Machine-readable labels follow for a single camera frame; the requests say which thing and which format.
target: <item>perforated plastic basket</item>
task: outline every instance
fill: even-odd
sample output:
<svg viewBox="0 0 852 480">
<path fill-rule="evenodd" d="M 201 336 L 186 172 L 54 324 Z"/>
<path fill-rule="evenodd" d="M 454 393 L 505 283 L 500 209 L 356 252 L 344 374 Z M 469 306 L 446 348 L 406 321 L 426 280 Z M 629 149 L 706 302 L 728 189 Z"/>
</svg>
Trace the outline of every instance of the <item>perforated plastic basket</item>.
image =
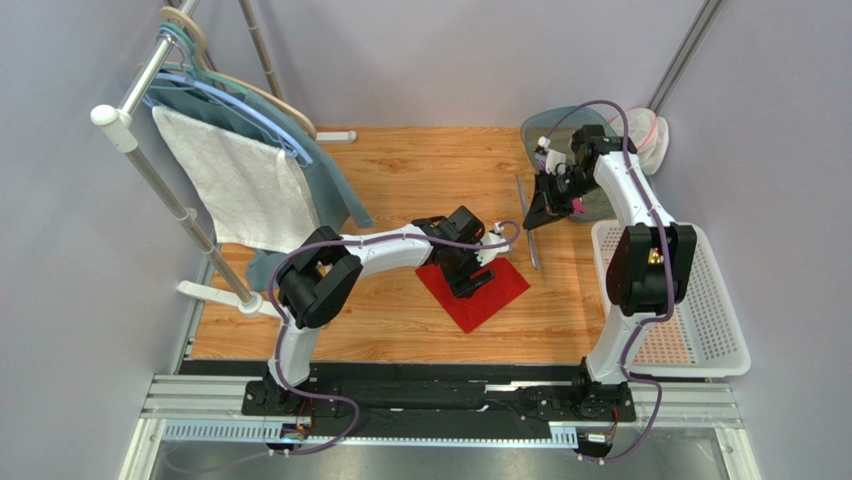
<svg viewBox="0 0 852 480">
<path fill-rule="evenodd" d="M 719 272 L 707 236 L 698 235 L 686 298 L 675 307 L 670 321 L 655 324 L 639 348 L 630 370 L 660 377 L 742 375 L 751 367 L 737 315 Z M 595 269 L 601 292 L 606 292 L 606 269 L 623 229 L 617 221 L 598 222 L 592 228 Z M 610 301 L 603 295 L 604 312 Z"/>
</svg>

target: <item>gray floor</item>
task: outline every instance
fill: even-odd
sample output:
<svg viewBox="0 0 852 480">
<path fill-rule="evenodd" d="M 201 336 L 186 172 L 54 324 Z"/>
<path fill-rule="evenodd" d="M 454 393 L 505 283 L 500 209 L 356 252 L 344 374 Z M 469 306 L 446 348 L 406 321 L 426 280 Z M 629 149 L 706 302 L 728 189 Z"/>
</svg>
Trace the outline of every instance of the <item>gray floor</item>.
<svg viewBox="0 0 852 480">
<path fill-rule="evenodd" d="M 637 437 L 619 431 L 616 451 Z M 263 451 L 257 444 L 185 442 L 161 452 L 184 468 L 207 468 Z M 158 466 L 154 479 L 197 478 Z M 205 479 L 542 479 L 542 480 L 719 480 L 727 479 L 716 434 L 706 430 L 665 430 L 651 434 L 628 460 L 598 467 L 578 462 L 572 451 L 543 449 L 337 446 L 307 457 L 264 457 L 203 475 Z"/>
</svg>

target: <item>wooden table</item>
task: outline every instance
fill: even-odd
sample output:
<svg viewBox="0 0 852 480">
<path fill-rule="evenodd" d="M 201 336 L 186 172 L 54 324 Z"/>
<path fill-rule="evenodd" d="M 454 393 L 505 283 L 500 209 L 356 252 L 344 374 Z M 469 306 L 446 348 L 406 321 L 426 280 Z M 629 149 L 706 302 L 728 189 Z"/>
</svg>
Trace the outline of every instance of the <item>wooden table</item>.
<svg viewBox="0 0 852 480">
<path fill-rule="evenodd" d="M 467 206 L 486 225 L 522 221 L 515 174 L 532 194 L 533 169 L 518 129 L 357 128 L 351 145 L 327 145 L 375 221 L 361 230 L 399 228 L 416 218 Z M 604 325 L 593 264 L 591 224 L 557 222 L 535 232 L 542 270 L 533 269 L 525 235 L 508 256 L 530 289 L 470 334 L 464 334 L 413 269 L 359 281 L 341 314 L 320 334 L 316 360 L 483 363 L 577 363 Z M 243 274 L 253 252 L 224 245 Z M 227 289 L 218 275 L 213 286 Z M 191 357 L 266 359 L 277 319 L 248 319 L 207 305 Z"/>
</svg>

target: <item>white towel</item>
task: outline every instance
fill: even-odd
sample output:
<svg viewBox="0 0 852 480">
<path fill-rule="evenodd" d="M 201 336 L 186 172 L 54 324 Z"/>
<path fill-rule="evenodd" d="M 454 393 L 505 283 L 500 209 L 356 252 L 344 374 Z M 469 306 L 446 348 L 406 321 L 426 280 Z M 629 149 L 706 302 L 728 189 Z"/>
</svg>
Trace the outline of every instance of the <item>white towel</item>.
<svg viewBox="0 0 852 480">
<path fill-rule="evenodd" d="M 289 252 L 317 228 L 305 175 L 283 150 L 167 107 L 153 114 L 210 211 L 219 242 Z"/>
</svg>

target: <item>folded red cloth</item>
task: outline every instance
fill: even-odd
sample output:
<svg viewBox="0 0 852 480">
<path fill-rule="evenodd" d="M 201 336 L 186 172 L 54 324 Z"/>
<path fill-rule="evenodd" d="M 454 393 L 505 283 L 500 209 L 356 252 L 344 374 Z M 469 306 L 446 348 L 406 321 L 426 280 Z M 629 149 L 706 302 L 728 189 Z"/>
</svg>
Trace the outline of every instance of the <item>folded red cloth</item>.
<svg viewBox="0 0 852 480">
<path fill-rule="evenodd" d="M 494 279 L 480 287 L 471 298 L 454 297 L 441 268 L 436 265 L 420 267 L 415 272 L 464 333 L 470 333 L 530 288 L 505 258 L 495 259 L 484 269 L 487 268 L 494 270 Z"/>
</svg>

